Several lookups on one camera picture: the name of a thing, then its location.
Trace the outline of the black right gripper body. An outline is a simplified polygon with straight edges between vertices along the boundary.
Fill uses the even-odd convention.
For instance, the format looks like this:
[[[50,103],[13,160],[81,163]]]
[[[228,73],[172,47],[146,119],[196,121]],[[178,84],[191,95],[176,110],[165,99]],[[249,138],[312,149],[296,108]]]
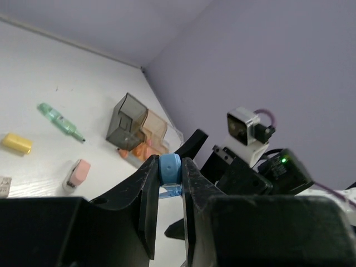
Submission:
[[[269,195],[272,183],[229,149],[214,146],[201,174],[228,195]]]

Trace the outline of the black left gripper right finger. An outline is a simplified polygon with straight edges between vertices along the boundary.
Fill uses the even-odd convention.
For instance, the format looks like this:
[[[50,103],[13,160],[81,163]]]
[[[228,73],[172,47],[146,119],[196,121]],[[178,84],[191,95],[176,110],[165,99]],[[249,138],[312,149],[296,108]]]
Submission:
[[[227,195],[182,160],[188,266],[354,266],[344,211],[321,196]]]

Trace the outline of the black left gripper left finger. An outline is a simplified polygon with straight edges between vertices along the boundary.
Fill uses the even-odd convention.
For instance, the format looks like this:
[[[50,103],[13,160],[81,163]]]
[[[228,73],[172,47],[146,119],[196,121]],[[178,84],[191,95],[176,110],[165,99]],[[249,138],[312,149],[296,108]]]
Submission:
[[[87,201],[1,200],[2,266],[148,266],[155,255],[159,158]]]

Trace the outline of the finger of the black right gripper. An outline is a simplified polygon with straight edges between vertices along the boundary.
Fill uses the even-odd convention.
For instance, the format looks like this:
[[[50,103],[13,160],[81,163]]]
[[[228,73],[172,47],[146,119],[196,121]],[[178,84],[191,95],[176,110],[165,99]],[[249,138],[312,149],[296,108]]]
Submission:
[[[181,164],[183,159],[190,159],[190,161],[193,162],[195,156],[198,154],[208,137],[208,134],[203,130],[195,130],[195,132],[175,151],[175,164]]]
[[[164,232],[167,238],[185,240],[184,219],[180,219],[171,224]]]

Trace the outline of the blue highlighter pen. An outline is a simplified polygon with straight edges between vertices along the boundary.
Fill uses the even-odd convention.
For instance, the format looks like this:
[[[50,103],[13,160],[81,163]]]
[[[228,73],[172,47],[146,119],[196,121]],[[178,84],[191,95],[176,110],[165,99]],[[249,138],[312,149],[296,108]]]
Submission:
[[[160,199],[182,195],[182,162],[178,154],[163,154],[159,157],[160,186],[166,191]]]

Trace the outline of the green highlighter pen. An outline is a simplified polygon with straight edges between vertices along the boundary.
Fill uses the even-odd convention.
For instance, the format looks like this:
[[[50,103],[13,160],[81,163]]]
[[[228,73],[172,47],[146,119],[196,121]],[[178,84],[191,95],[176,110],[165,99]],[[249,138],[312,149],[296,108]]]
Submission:
[[[44,102],[40,103],[37,106],[37,109],[64,134],[72,136],[74,139],[81,143],[86,141],[84,136],[78,131],[77,127],[49,104]]]

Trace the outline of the orange highlighter pen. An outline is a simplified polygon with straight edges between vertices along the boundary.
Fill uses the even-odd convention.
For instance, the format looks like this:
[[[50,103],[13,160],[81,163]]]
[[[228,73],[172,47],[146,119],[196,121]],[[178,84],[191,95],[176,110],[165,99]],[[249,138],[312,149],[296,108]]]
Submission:
[[[151,155],[155,155],[155,150],[146,143],[141,143],[136,146],[131,153],[140,161],[146,161]]]

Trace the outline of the clear orange-tipped highlighter pen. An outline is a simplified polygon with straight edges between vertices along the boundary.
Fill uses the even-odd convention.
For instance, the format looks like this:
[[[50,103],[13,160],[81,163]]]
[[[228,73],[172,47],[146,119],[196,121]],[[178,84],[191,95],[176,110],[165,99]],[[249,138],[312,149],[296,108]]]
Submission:
[[[118,154],[125,160],[127,160],[130,156],[130,152],[124,149],[117,149]]]

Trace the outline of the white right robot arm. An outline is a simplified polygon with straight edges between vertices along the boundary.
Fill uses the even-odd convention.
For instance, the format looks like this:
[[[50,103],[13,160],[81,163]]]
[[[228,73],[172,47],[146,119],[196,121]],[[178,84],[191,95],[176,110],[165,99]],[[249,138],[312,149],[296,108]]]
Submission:
[[[290,149],[272,149],[258,156],[256,170],[228,147],[214,146],[200,170],[210,182],[228,195],[325,196],[335,201],[355,225],[355,185],[334,191],[316,182]]]

